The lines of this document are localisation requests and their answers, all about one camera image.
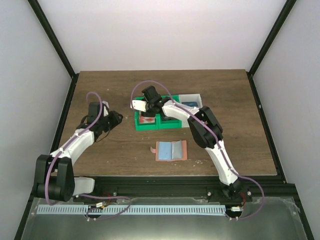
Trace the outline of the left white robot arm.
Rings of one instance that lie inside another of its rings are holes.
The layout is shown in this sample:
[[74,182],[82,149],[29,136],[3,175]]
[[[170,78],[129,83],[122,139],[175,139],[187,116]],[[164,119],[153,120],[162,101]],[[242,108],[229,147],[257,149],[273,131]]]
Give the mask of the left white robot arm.
[[84,194],[97,202],[102,189],[90,177],[75,177],[73,166],[87,148],[97,142],[103,133],[109,133],[123,120],[123,115],[109,109],[106,101],[91,102],[75,132],[57,150],[42,154],[36,160],[32,194],[43,198],[49,205],[54,201],[67,202]]

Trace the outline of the pink leather card holder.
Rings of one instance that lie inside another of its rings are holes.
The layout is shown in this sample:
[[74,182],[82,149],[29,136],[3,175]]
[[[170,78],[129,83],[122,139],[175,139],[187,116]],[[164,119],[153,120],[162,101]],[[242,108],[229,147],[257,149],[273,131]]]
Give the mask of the pink leather card holder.
[[155,148],[150,147],[158,162],[186,161],[188,158],[187,141],[157,141]]

